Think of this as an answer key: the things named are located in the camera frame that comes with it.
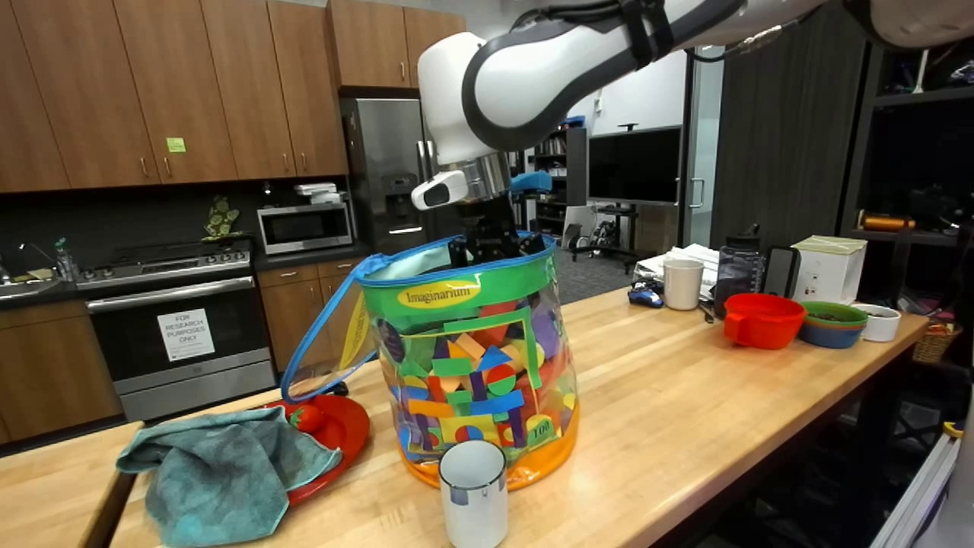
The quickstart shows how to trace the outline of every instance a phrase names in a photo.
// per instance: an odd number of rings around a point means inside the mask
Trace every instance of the red container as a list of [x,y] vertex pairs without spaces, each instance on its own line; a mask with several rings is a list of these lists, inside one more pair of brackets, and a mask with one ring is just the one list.
[[723,302],[723,334],[737,348],[789,348],[807,312],[778,296],[737,293]]

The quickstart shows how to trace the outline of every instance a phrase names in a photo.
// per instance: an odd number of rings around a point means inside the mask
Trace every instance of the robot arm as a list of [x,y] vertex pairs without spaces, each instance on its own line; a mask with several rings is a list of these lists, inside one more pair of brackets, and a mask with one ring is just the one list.
[[[421,102],[443,168],[413,190],[417,211],[493,201],[505,181],[478,163],[539,144],[583,96],[692,46],[741,46],[826,0],[599,0],[535,10],[496,39],[458,34],[421,55]],[[971,0],[842,0],[893,46],[974,34]]]

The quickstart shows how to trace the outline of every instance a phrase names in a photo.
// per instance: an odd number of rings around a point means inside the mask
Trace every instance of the refrigerator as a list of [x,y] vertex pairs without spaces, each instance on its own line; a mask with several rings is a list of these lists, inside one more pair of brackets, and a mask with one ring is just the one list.
[[421,215],[410,190],[434,175],[434,147],[417,97],[344,97],[350,196],[359,239],[395,252],[460,233],[454,211]]

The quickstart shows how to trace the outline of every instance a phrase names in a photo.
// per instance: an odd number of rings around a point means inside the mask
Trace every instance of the green bowl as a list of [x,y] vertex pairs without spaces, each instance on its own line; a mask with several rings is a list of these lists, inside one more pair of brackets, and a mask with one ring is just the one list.
[[864,312],[837,302],[804,302],[804,312],[796,337],[817,348],[852,348],[867,320]]

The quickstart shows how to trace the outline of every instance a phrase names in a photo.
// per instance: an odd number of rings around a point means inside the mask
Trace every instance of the orange plate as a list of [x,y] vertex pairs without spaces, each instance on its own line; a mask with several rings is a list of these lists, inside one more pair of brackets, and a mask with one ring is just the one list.
[[313,421],[315,427],[307,436],[313,436],[325,447],[342,447],[342,463],[334,468],[328,468],[319,477],[313,477],[311,486],[285,494],[290,506],[301,506],[304,500],[311,500],[319,490],[325,490],[328,486],[334,486],[348,468],[354,468],[359,463],[361,450],[367,447],[370,423],[367,423],[364,407],[355,404],[354,400],[315,396],[301,404],[290,404],[290,402],[270,402],[270,404],[282,407],[285,419],[292,419],[296,413],[304,413],[311,404],[313,416],[319,416],[319,421]]

